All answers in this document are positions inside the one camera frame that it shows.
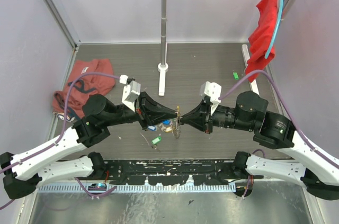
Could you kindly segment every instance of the red towel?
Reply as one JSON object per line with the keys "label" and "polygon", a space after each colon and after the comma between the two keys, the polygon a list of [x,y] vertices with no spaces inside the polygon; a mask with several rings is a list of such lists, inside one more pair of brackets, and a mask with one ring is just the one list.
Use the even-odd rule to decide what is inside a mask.
{"label": "red towel", "polygon": [[[276,20],[278,17],[278,0],[261,0],[257,8],[260,13],[257,29],[248,38],[251,47],[249,48],[252,56],[247,61],[248,66],[245,69],[245,74],[256,69],[264,69],[270,61],[275,57],[274,46],[265,59],[265,54],[271,43]],[[251,76],[248,80],[252,82],[258,74]]]}
{"label": "red towel", "polygon": [[[54,92],[52,106],[55,112],[64,111],[66,94],[73,80],[83,73],[94,71],[114,75],[112,64],[109,59],[93,59],[92,61],[77,60],[67,79],[64,89],[62,91]],[[70,92],[67,115],[70,118],[75,117],[81,119],[84,116],[82,106],[86,103],[88,98],[97,93],[105,95],[114,85],[115,80],[110,77],[88,75],[80,78]]]}

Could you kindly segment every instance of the white bracket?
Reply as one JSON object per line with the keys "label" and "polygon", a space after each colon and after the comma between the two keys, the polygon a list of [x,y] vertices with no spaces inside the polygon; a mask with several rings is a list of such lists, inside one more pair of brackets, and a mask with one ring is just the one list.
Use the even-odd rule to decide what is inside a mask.
{"label": "white bracket", "polygon": [[[277,149],[279,152],[287,154],[296,161],[304,164],[309,170],[311,170],[323,183],[327,185],[339,184],[339,169],[324,160],[320,157],[315,151],[313,151],[306,143],[303,141],[298,132],[295,131],[293,135],[292,142],[295,146],[291,148],[281,148]],[[333,162],[339,164],[339,160],[334,156],[327,153],[325,150],[322,150],[311,140],[309,142],[320,151],[327,158],[331,159]]]}
{"label": "white bracket", "polygon": [[[247,61],[249,60],[249,52],[246,44],[242,45],[242,53],[244,57],[245,67],[247,67]],[[256,80],[253,80],[252,83],[249,84],[249,87],[253,92],[255,92],[257,95],[259,95],[259,89],[258,85],[256,84]]]}
{"label": "white bracket", "polygon": [[93,163],[87,156],[66,162],[52,163],[38,172],[42,180],[37,188],[60,180],[74,179],[74,177],[88,177],[93,173]]}
{"label": "white bracket", "polygon": [[[32,150],[13,155],[13,160],[11,161],[11,164],[15,162],[20,163],[21,159],[44,149],[50,144],[53,144],[53,142],[55,142],[58,138],[59,136],[56,136],[50,141],[47,141],[46,143],[39,145]],[[67,155],[76,153],[77,151],[87,149],[82,143],[77,142],[78,139],[79,137],[76,130],[68,128],[65,131],[61,141],[57,145],[15,167],[12,167],[12,172],[16,172],[17,179],[27,181],[28,179],[32,178],[32,176],[35,175],[38,171],[48,166],[50,163],[56,162],[57,160],[66,157]]]}
{"label": "white bracket", "polygon": [[159,77],[159,96],[165,96],[165,83],[166,83],[166,72],[168,72],[168,64],[167,64],[167,43],[165,49],[165,65],[158,65],[158,71],[160,72]]}
{"label": "white bracket", "polygon": [[306,168],[301,163],[280,162],[251,155],[246,166],[246,171],[250,175],[274,177],[305,187],[300,178],[304,177]]}
{"label": "white bracket", "polygon": [[121,75],[120,78],[119,78],[119,83],[125,85],[125,84],[127,84],[127,80],[128,80],[127,75]]}
{"label": "white bracket", "polygon": [[123,88],[121,102],[134,112],[136,111],[135,101],[140,95],[140,90],[141,85],[135,81],[132,81]]}
{"label": "white bracket", "polygon": [[206,82],[200,87],[200,96],[204,99],[206,96],[211,98],[211,102],[213,103],[211,107],[211,115],[217,109],[217,106],[220,104],[221,100],[219,97],[221,96],[221,85],[217,83]]}

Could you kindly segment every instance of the white wall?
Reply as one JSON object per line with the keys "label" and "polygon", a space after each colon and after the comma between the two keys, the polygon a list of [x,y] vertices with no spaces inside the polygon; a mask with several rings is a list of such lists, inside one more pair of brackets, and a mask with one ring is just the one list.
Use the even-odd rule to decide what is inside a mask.
{"label": "white wall", "polygon": [[[160,42],[160,0],[61,1],[82,43]],[[246,41],[260,0],[168,0],[168,41]]]}
{"label": "white wall", "polygon": [[[0,7],[0,154],[21,153],[46,140],[72,48],[43,0],[0,0]],[[0,205],[8,201],[1,181]],[[0,211],[1,223],[13,223],[18,204]]]}
{"label": "white wall", "polygon": [[[298,0],[282,22],[272,63],[279,89],[303,132],[339,157],[339,0]],[[322,201],[326,224],[339,201]]]}

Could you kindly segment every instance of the white pole base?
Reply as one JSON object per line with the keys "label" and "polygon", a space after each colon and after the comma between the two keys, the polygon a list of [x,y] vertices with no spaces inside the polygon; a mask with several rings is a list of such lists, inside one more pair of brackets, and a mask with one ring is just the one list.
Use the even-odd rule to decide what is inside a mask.
{"label": "white pole base", "polygon": [[168,71],[168,64],[164,66],[161,63],[158,65],[158,71],[160,72],[159,77],[159,96],[165,95],[165,82],[166,82],[166,72]]}
{"label": "white pole base", "polygon": [[[242,45],[242,53],[243,53],[243,57],[244,57],[244,61],[245,61],[245,67],[247,67],[247,61],[249,60],[249,52],[248,52],[248,48],[247,48],[246,44]],[[255,92],[257,95],[259,95],[259,89],[258,89],[258,86],[256,84],[256,80],[253,80],[253,82],[249,84],[249,87],[251,88],[251,90],[253,92]]]}

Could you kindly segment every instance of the wire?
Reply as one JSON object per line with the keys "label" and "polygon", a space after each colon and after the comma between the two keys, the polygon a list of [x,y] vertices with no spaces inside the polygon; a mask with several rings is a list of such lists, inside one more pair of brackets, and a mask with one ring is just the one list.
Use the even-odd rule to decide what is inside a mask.
{"label": "wire", "polygon": [[241,85],[244,81],[246,81],[249,77],[251,77],[252,75],[256,74],[256,73],[261,73],[264,74],[264,76],[269,80],[269,82],[271,83],[272,87],[274,88],[282,106],[285,108],[287,115],[290,117],[291,122],[293,123],[294,127],[296,128],[296,131],[298,132],[298,134],[300,135],[301,139],[304,141],[304,143],[311,149],[311,151],[315,152],[318,156],[320,156],[323,160],[327,161],[328,163],[330,163],[331,165],[333,165],[334,167],[339,169],[339,164],[337,164],[336,162],[332,161],[330,158],[328,158],[327,156],[325,156],[323,153],[321,153],[319,150],[317,150],[312,143],[307,139],[307,137],[305,136],[305,134],[301,131],[301,128],[298,126],[298,123],[296,122],[295,118],[293,117],[290,109],[288,108],[288,106],[286,105],[286,102],[284,101],[284,99],[281,96],[281,93],[278,90],[277,85],[275,84],[275,82],[273,81],[273,79],[270,77],[270,75],[260,69],[256,69],[254,71],[251,71],[250,73],[248,73],[246,76],[244,76],[242,79],[240,79],[226,94],[224,94],[223,96],[219,97],[219,100],[223,100],[224,98],[226,98],[228,95],[230,95],[236,88],[238,88],[239,85]]}
{"label": "wire", "polygon": [[260,151],[263,154],[263,157],[266,158],[266,154],[265,154],[264,150],[262,150],[262,149],[256,149],[256,150],[253,151],[252,154],[255,154],[258,151]]}
{"label": "wire", "polygon": [[281,21],[283,5],[284,5],[284,0],[279,0],[278,17],[276,19],[275,28],[274,28],[274,32],[273,32],[273,36],[272,36],[269,48],[268,48],[268,50],[267,50],[267,52],[265,54],[265,59],[267,59],[269,57],[269,55],[270,55],[270,53],[272,51],[273,44],[275,42],[275,37],[276,37],[276,34],[278,32],[278,28],[279,28],[280,21]]}
{"label": "wire", "polygon": [[232,181],[229,181],[228,183],[232,183],[232,182],[239,181],[239,180],[241,180],[241,178],[234,179],[234,180],[232,180]]}
{"label": "wire", "polygon": [[245,199],[245,195],[246,195],[246,193],[247,193],[247,191],[248,191],[248,187],[249,187],[249,182],[250,182],[250,175],[248,176],[248,179],[247,179],[247,184],[246,184],[246,189],[245,189],[245,191],[244,191],[244,194],[242,195],[242,198],[243,199]]}
{"label": "wire", "polygon": [[6,204],[4,204],[2,207],[0,207],[0,211],[3,210],[3,209],[5,209],[7,206],[9,206],[9,205],[10,205],[11,203],[13,203],[13,202],[14,202],[14,199],[8,201]]}
{"label": "wire", "polygon": [[[264,150],[262,150],[262,149],[256,149],[256,150],[254,150],[254,151],[252,152],[252,154],[255,154],[255,153],[258,152],[258,151],[260,151],[260,152],[263,154],[264,158],[265,158],[266,154],[265,154]],[[246,193],[247,193],[247,191],[248,191],[248,188],[249,188],[249,182],[250,182],[250,181],[251,181],[251,187],[253,187],[253,184],[254,184],[254,176],[253,176],[253,175],[249,175],[248,178],[247,178],[246,189],[245,189],[245,191],[244,191],[244,194],[242,195],[242,198],[243,198],[243,199],[245,199],[245,195],[246,195]]]}
{"label": "wire", "polygon": [[[67,108],[68,108],[68,99],[69,99],[69,96],[70,96],[70,91],[72,90],[72,88],[74,87],[74,85],[78,82],[78,80],[82,77],[85,77],[85,76],[88,76],[88,75],[98,75],[98,76],[104,76],[104,77],[111,77],[111,78],[115,78],[115,79],[120,79],[119,76],[116,76],[116,75],[111,75],[111,74],[107,74],[107,73],[101,73],[101,72],[87,72],[87,73],[84,73],[84,74],[81,74],[80,76],[78,76],[75,80],[73,80],[73,82],[71,83],[71,85],[69,86],[69,89],[68,89],[68,92],[67,92],[67,95],[66,95],[66,98],[65,98],[65,107],[64,107],[64,114],[67,115]],[[64,122],[63,122],[63,128],[61,130],[61,133],[60,133],[60,136],[59,138],[52,144],[50,144],[49,146],[37,151],[36,153],[32,154],[32,155],[29,155],[23,159],[20,160],[20,162],[15,162],[13,164],[10,164],[8,165],[7,167],[3,168],[0,170],[0,174],[2,174],[3,172],[17,166],[18,164],[20,163],[23,163],[35,156],[38,156],[39,154],[41,153],[44,153],[45,151],[51,149],[53,146],[57,145],[58,142],[61,141],[61,139],[63,138],[63,135],[65,133],[65,130],[66,130],[66,119],[64,119]],[[87,194],[90,194],[85,187],[83,187],[83,190],[87,193]],[[8,203],[6,203],[5,205],[3,205],[2,207],[0,207],[0,211],[5,209],[7,206],[9,206],[11,203],[13,203],[14,200],[11,200],[9,201]]]}
{"label": "wire", "polygon": [[104,184],[106,184],[106,182],[107,182],[107,180],[108,180],[108,177],[110,176],[110,172],[107,170],[107,171],[106,171],[106,174],[107,174],[107,176],[106,176],[106,179],[105,179]]}

